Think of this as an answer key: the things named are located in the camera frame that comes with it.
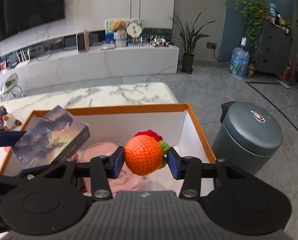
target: sticker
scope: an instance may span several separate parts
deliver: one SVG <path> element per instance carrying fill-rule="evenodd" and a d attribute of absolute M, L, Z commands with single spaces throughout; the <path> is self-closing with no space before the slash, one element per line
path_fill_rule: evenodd
<path fill-rule="evenodd" d="M 252 112 L 252 113 L 254 114 L 255 119 L 257 119 L 258 122 L 265 122 L 265 121 L 266 121 L 266 120 L 262 117 L 262 115 L 260 115 L 260 114 L 258 114 L 258 113 L 256 113 L 256 112 L 254 112 L 254 111 L 250 111 L 250 112 Z"/>
<path fill-rule="evenodd" d="M 232 60 L 235 62 L 243 63 L 243 58 L 241 58 L 241 57 L 233 56 Z"/>

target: green crocheted leaf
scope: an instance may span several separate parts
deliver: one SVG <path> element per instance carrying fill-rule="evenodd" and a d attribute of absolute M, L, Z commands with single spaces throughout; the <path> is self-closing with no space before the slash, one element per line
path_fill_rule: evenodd
<path fill-rule="evenodd" d="M 159 144 L 162 148 L 162 152 L 164 155 L 166 155 L 168 153 L 168 151 L 170 150 L 170 146 L 165 142 L 165 141 L 159 141 Z"/>
<path fill-rule="evenodd" d="M 162 161 L 162 164 L 161 164 L 161 166 L 160 166 L 160 168 L 159 169 L 162 169 L 162 168 L 164 168 L 165 166 L 167 165 L 167 157 L 163 157 L 163 161 Z"/>

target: crocheted orange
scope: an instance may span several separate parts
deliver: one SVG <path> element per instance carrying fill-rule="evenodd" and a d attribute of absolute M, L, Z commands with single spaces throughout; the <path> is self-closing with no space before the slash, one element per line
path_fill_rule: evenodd
<path fill-rule="evenodd" d="M 127 142 L 124 160 L 132 173 L 145 176 L 159 169 L 163 152 L 157 140 L 149 135 L 137 135 Z"/>

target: marble tv cabinet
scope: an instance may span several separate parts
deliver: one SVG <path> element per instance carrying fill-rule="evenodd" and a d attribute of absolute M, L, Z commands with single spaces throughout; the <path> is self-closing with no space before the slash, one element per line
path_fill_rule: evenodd
<path fill-rule="evenodd" d="M 101 78 L 176 73 L 178 56 L 179 48 L 176 46 L 154 48 L 150 44 L 111 50 L 91 47 L 83 53 L 63 51 L 46 61 L 33 59 L 26 66 L 0 72 L 0 87 L 12 73 L 18 74 L 18 85 L 24 92 Z"/>

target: marble coffee table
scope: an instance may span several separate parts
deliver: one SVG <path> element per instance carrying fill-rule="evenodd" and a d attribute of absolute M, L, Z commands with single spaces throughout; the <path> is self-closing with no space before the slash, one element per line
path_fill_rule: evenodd
<path fill-rule="evenodd" d="M 91 87 L 35 95 L 1 102 L 9 113 L 25 122 L 33 110 L 49 110 L 57 105 L 63 108 L 92 106 L 119 106 L 136 104 L 173 104 L 176 98 L 164 83 L 146 83 Z M 0 170 L 7 153 L 0 147 Z M 0 234 L 0 239 L 7 232 Z"/>

